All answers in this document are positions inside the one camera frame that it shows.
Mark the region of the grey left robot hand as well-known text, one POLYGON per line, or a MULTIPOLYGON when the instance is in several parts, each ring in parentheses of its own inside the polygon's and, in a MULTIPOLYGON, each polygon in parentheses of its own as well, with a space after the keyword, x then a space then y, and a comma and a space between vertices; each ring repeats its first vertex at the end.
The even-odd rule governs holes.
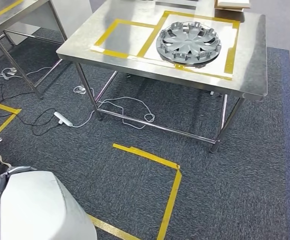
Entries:
POLYGON ((3 191, 8 185, 9 178, 11 175, 19 174, 19 173, 26 173, 26 172, 33 172, 36 171, 36 168, 33 166, 14 166, 10 167, 7 171, 2 173, 0 175, 0 201, 3 191))

